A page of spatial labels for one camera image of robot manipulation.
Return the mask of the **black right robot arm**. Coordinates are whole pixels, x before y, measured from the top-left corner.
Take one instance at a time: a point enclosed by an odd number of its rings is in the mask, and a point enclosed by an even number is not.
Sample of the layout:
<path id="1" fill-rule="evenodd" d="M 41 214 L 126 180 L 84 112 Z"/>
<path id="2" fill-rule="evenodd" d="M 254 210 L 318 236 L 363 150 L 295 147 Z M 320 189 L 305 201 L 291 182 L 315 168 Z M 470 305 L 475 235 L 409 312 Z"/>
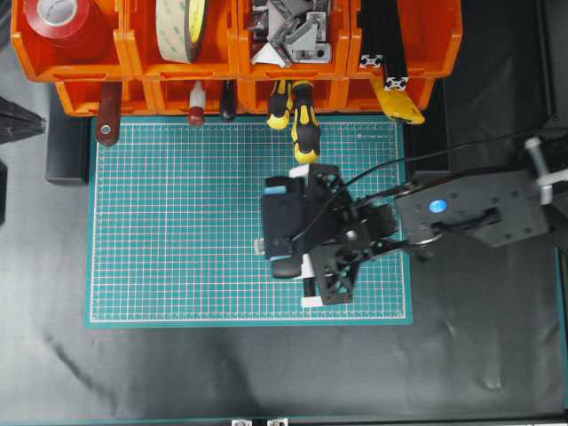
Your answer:
<path id="1" fill-rule="evenodd" d="M 469 235 L 491 248 L 553 235 L 567 244 L 567 136 L 531 135 L 518 162 L 468 170 L 425 185 L 407 183 L 353 200 L 334 167 L 328 189 L 315 172 L 293 193 L 301 230 L 287 252 L 309 263 L 304 293 L 324 304 L 347 304 L 361 264 L 393 251 L 422 255 L 446 234 Z"/>

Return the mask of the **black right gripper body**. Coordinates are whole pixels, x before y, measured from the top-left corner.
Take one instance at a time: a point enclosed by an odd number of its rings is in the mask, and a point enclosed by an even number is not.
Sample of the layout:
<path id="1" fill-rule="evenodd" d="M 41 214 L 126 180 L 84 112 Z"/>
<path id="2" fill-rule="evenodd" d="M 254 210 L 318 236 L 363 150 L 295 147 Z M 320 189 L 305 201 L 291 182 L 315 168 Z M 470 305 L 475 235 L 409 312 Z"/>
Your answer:
<path id="1" fill-rule="evenodd" d="M 309 232 L 318 244 L 309 253 L 321 305 L 352 302 L 360 266 L 401 249 L 392 235 L 397 221 L 389 205 L 375 206 L 367 197 L 354 200 L 343 188 L 336 166 L 312 164 L 306 195 L 323 213 Z"/>

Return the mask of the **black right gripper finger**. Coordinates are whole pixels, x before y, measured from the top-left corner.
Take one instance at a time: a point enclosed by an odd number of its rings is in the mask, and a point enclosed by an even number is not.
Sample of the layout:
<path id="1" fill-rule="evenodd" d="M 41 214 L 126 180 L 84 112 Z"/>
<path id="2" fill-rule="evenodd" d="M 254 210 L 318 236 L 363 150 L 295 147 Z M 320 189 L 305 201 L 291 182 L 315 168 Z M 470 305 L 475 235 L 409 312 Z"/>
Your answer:
<path id="1" fill-rule="evenodd" d="M 310 164 L 304 164 L 291 169 L 288 173 L 290 178 L 305 178 L 310 173 Z"/>
<path id="2" fill-rule="evenodd" d="M 304 287 L 301 305 L 303 307 L 321 307 L 321 298 L 316 292 L 315 272 L 308 254 L 304 254 L 302 257 L 301 272 Z"/>

